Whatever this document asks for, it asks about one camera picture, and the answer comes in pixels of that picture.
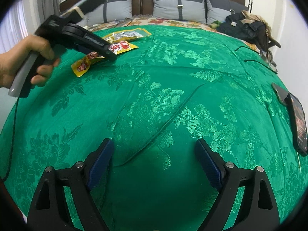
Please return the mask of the person's left hand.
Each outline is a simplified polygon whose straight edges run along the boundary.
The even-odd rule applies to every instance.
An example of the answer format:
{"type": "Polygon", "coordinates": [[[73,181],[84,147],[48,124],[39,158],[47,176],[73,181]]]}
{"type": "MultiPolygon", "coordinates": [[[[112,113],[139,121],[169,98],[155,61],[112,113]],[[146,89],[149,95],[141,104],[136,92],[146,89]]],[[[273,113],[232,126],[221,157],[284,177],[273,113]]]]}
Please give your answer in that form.
{"type": "Polygon", "coordinates": [[[32,85],[45,86],[52,75],[53,69],[59,65],[60,58],[55,57],[48,40],[36,35],[28,35],[8,52],[1,54],[2,88],[9,89],[12,86],[18,69],[31,51],[38,52],[45,59],[53,61],[51,65],[39,66],[37,74],[31,78],[32,85]]]}

